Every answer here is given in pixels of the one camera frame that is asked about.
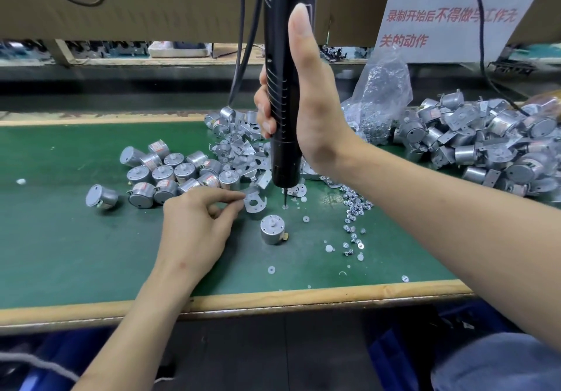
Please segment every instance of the clear plastic bag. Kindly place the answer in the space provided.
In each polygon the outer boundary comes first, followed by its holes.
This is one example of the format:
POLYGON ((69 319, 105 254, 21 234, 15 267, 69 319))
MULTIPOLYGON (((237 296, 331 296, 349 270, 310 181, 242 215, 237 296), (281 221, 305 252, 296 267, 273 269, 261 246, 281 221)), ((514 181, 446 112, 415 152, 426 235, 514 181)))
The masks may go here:
POLYGON ((409 69, 398 48, 376 48, 341 108, 350 127, 379 145, 388 143, 392 122, 412 100, 409 69))

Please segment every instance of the hand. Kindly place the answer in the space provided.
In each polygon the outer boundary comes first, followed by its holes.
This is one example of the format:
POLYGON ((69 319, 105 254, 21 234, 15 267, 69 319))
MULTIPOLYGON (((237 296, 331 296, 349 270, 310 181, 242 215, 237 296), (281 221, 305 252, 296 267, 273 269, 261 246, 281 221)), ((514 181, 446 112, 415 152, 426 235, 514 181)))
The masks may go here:
MULTIPOLYGON (((288 39, 292 60, 298 71, 300 105, 296 135, 305 159, 319 174, 339 179, 337 163, 349 143, 360 139, 345 122, 331 67, 321 60, 307 8, 298 4, 288 19, 288 39)), ((267 97, 265 67, 259 75, 261 88, 254 96, 257 120, 263 136, 277 130, 267 97)))
POLYGON ((243 207, 244 193, 197 187, 164 204, 164 225, 151 276, 171 281, 188 298, 224 251, 232 223, 243 207), (221 210, 215 203, 228 205, 221 210))

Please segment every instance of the forearm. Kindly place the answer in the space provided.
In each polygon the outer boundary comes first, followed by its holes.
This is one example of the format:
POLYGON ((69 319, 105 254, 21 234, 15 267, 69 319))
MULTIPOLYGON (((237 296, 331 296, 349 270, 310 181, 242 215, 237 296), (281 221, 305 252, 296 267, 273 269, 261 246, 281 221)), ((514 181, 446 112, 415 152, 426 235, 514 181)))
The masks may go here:
POLYGON ((521 328, 561 350, 561 212, 354 141, 345 184, 521 328))
POLYGON ((185 296, 154 274, 73 391, 151 390, 185 296))

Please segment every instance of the black electric screwdriver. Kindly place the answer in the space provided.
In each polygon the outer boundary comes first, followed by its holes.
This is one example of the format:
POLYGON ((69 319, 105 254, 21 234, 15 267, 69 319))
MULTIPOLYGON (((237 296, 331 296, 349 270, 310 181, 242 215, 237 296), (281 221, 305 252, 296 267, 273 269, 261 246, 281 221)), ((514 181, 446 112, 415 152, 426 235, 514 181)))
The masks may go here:
POLYGON ((312 27, 315 0, 264 0, 265 2, 265 70, 271 115, 277 131, 271 139, 273 183, 287 190, 298 184, 302 152, 296 139, 296 121, 300 89, 298 73, 288 45, 288 18, 299 2, 306 5, 312 27))

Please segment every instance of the cardboard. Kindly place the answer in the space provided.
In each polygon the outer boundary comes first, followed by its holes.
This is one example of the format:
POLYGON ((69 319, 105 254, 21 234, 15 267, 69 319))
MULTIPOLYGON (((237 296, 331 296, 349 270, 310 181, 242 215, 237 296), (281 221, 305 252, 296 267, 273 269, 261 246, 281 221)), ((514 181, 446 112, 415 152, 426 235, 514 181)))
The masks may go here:
MULTIPOLYGON (((95 8, 66 0, 1 0, 0 38, 186 40, 235 43, 240 0, 106 0, 95 8)), ((373 46, 387 0, 318 0, 315 34, 331 46, 373 46)), ((255 0, 246 0, 246 35, 255 0)), ((561 40, 561 0, 535 0, 511 42, 561 40)), ((256 43, 263 42, 262 26, 256 43)))

